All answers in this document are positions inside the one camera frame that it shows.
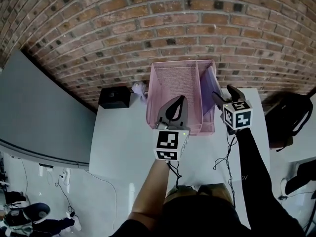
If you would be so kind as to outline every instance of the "person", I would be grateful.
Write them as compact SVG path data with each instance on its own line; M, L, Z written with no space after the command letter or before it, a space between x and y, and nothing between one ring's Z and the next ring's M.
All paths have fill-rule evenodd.
M251 229L241 224L223 184L201 186L198 191L179 186L165 198L169 167L155 160L128 219L112 236L305 236L298 221L274 198L250 129L238 131L236 137Z
M63 230L70 232L70 227L81 231L81 224L77 216L65 218L62 220L45 219L40 223L32 223L33 232L30 237L52 237L58 235Z

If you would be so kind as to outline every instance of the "pink mesh tray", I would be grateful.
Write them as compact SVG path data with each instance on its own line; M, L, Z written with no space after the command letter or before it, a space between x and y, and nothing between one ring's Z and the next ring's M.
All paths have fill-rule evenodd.
M211 60L153 63L147 101L147 124L154 129L160 108L172 98L184 95L188 99L190 135L198 135L201 129L204 135L212 134L214 111L204 115L206 122L203 124L199 77L213 64Z

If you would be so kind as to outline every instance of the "black sleeve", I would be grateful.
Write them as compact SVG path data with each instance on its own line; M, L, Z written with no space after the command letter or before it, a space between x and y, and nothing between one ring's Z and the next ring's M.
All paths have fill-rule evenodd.
M249 128L237 132L242 190L254 233L305 236L298 221L275 199L269 173Z
M137 237L147 237L150 236L151 232L145 227L144 224L137 220L129 219L126 220L120 228L112 235L113 237L127 237L127 236L137 236Z

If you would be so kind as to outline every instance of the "black backpack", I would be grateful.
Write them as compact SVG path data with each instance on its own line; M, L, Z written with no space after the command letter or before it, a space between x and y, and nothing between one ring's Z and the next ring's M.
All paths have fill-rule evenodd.
M312 111L313 104L309 96L295 93L285 96L265 115L270 147L281 144L285 148L288 141L292 140L292 136L298 134L310 119ZM295 130L306 114L305 120Z

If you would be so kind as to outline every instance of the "electrical outlet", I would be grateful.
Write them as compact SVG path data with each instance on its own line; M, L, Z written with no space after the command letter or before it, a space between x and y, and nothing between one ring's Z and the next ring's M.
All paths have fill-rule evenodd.
M66 186L67 193L70 192L70 168L64 168L62 171L63 184Z

